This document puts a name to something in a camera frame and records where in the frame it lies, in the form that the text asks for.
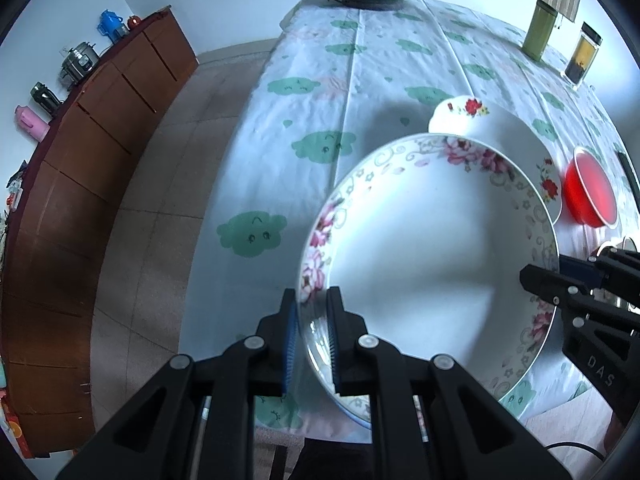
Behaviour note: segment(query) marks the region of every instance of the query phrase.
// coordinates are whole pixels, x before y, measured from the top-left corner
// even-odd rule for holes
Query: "wooden cabinet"
[[[90,339],[104,251],[138,159],[196,65],[171,13],[153,14],[71,92],[23,176],[0,336],[8,399],[35,456],[94,432]]]

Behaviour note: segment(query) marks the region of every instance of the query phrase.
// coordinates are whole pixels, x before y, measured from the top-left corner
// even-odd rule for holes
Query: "red bowl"
[[[578,146],[574,150],[562,191],[578,223],[611,229],[618,225],[618,206],[611,183],[598,159],[585,148]]]

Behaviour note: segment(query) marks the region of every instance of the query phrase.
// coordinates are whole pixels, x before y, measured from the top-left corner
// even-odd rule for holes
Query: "tile floor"
[[[265,60],[266,54],[198,67],[140,159],[116,217],[98,284],[91,340],[97,429],[177,351],[207,199]],[[592,391],[528,420],[526,427],[543,444],[579,440],[602,449],[609,417],[609,407]],[[269,477],[275,444],[283,444],[273,439],[262,436],[256,445],[255,478]],[[287,460],[290,471],[301,442],[285,445],[296,448]],[[588,478],[597,467],[597,460],[581,450],[554,453],[574,478]]]

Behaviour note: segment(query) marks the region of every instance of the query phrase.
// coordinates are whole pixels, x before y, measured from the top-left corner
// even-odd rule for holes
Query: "red rose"
[[[482,108],[482,103],[478,99],[469,99],[465,105],[466,113],[471,116],[474,116],[480,108]]]
[[[558,196],[558,186],[556,186],[556,183],[550,178],[542,181],[542,189],[546,191],[549,198],[555,198]]]

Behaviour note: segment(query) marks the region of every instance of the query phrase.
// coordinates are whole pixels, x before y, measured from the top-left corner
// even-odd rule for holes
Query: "blue water jug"
[[[122,23],[122,18],[109,9],[103,11],[100,15],[98,32],[103,36],[107,36],[113,43],[116,43],[129,33],[127,27]]]

